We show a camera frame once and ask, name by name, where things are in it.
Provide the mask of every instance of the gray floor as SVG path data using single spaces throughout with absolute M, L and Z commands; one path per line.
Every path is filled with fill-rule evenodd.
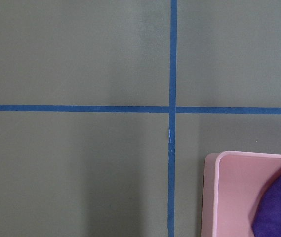
M 0 104 L 168 105 L 170 4 L 0 0 Z M 281 1 L 178 0 L 178 106 L 281 107 Z M 167 236 L 168 114 L 0 112 L 0 237 Z M 177 114 L 177 237 L 203 162 L 281 153 L 281 115 Z

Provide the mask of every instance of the horizontal blue line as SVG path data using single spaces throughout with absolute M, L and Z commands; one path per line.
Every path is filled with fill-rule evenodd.
M 279 107 L 176 107 L 177 113 L 187 114 L 263 114 L 281 115 Z
M 0 111 L 169 113 L 169 106 L 0 105 Z
M 0 111 L 169 113 L 169 106 L 0 105 Z M 281 107 L 176 107 L 182 114 L 281 115 Z

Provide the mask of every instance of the pink container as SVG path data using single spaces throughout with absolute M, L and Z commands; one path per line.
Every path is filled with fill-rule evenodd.
M 202 237 L 254 237 L 251 224 L 266 189 L 281 175 L 281 155 L 234 152 L 205 160 Z

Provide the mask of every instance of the blue tape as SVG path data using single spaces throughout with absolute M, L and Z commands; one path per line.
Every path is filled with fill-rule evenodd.
M 170 86 L 169 86 L 169 162 L 168 162 L 168 236 L 174 237 L 175 199 L 175 113 L 176 113 L 177 0 L 171 0 Z
M 176 107 L 177 113 L 187 114 L 263 114 L 281 115 L 277 107 Z
M 168 106 L 0 105 L 0 111 L 168 113 Z

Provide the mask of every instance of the purple cloth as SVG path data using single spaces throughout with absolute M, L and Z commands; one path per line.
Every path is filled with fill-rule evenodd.
M 252 229 L 255 237 L 281 237 L 281 176 L 263 195 Z

